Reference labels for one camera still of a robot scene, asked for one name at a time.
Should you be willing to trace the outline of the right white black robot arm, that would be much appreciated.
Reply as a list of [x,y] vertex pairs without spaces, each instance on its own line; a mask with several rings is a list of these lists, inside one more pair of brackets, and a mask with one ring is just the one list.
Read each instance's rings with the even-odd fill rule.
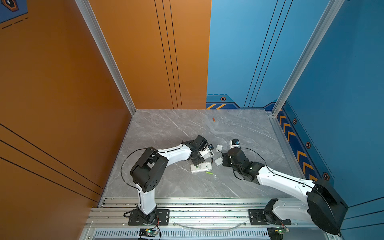
[[242,180],[277,189],[297,199],[295,203],[271,199],[259,215],[261,221],[282,226],[299,220],[313,223],[332,235],[341,233],[348,205],[330,182],[296,178],[273,170],[266,163],[251,162],[238,147],[231,148],[222,157],[223,166],[232,168]]

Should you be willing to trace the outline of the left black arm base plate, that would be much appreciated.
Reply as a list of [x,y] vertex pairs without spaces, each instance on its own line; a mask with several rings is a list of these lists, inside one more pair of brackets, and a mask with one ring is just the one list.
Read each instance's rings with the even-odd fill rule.
[[153,210],[148,215],[142,213],[139,209],[130,212],[129,226],[167,226],[170,220],[170,210],[160,209]]

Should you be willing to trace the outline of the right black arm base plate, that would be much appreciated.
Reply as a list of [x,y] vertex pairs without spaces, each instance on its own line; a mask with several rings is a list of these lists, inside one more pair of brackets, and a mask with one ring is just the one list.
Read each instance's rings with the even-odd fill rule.
[[281,220],[272,211],[264,211],[262,209],[250,209],[248,210],[249,219],[252,226],[258,225],[285,225],[289,226],[292,224],[291,220]]

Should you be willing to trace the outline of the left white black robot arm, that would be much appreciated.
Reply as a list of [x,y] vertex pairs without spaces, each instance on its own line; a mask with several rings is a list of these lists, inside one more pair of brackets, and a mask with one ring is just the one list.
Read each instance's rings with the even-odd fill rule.
[[155,188],[168,166],[181,161],[191,161],[196,167],[211,157],[213,149],[213,145],[200,135],[194,140],[183,140],[178,146],[168,149],[146,148],[130,171],[135,184],[133,188],[138,191],[139,196],[139,204],[134,210],[137,219],[145,224],[157,221],[159,214],[155,202]]

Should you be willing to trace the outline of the white battery cover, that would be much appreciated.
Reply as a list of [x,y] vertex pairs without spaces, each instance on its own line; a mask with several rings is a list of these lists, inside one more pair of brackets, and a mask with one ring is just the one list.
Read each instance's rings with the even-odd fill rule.
[[223,146],[222,145],[217,145],[216,150],[217,152],[222,152]]
[[218,158],[216,160],[214,160],[214,163],[217,165],[217,166],[220,166],[223,164],[223,158]]

